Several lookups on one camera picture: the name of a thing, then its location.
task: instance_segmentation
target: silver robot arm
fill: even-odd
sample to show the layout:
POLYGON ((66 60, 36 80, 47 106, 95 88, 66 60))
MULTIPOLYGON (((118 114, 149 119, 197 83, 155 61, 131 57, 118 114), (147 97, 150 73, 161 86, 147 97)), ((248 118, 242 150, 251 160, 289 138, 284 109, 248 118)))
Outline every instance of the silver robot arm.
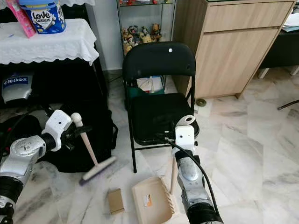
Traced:
MULTIPOLYGON (((190 155, 195 154, 194 128, 178 125, 175 128, 176 144, 190 155)), ((182 189, 182 201, 190 224, 223 224, 215 212, 205 187, 199 167, 181 150, 173 148, 178 165, 178 183, 182 189)))
POLYGON ((10 154, 0 167, 0 224, 12 224, 15 204, 28 181, 32 166, 47 151, 61 148, 61 134, 72 123, 61 110, 48 119, 42 135, 18 139, 12 143, 10 154))

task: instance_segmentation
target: brown box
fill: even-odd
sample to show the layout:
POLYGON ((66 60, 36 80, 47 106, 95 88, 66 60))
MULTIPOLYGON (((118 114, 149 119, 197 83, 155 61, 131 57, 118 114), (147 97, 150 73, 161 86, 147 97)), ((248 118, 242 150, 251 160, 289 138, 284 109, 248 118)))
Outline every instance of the brown box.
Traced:
POLYGON ((122 204, 121 189, 110 191, 108 193, 108 201, 112 215, 125 210, 122 204))

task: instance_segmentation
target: pink package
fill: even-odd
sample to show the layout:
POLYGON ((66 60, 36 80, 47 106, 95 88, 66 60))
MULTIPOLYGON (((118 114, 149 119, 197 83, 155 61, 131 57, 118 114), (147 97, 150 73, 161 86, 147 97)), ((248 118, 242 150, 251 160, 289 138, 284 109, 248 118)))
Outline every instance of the pink package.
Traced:
POLYGON ((20 8, 17 0, 6 0, 6 3, 19 23, 22 25, 27 37, 32 37, 36 33, 36 30, 31 24, 30 19, 27 17, 26 12, 20 8))

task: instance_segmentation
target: chair seat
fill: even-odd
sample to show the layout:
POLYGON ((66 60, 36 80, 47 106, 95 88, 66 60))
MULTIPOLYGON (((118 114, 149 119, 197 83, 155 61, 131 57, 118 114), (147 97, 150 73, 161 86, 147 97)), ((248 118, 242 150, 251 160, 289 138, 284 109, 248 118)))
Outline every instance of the chair seat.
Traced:
MULTIPOLYGON (((185 96, 181 93, 136 97, 132 100, 131 108, 133 135, 140 145, 161 144, 155 136, 156 133, 174 132, 175 125, 183 116, 193 115, 185 96)), ((197 122, 194 121, 192 126, 197 136, 197 122)))

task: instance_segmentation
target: white lace tablecloth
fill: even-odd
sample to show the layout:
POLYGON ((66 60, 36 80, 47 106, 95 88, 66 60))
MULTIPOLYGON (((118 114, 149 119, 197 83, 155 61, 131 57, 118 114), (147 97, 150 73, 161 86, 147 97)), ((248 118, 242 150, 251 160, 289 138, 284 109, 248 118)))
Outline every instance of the white lace tablecloth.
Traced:
POLYGON ((53 62, 81 58, 92 65, 99 56, 96 37, 84 19, 65 20, 64 32, 35 34, 28 39, 17 22, 0 23, 0 63, 53 62))
MULTIPOLYGON (((66 4, 67 6, 73 6, 73 4, 83 5, 84 3, 94 6, 95 0, 60 0, 61 5, 66 4)), ((6 1, 0 0, 0 10, 4 9, 5 7, 7 7, 6 1)))

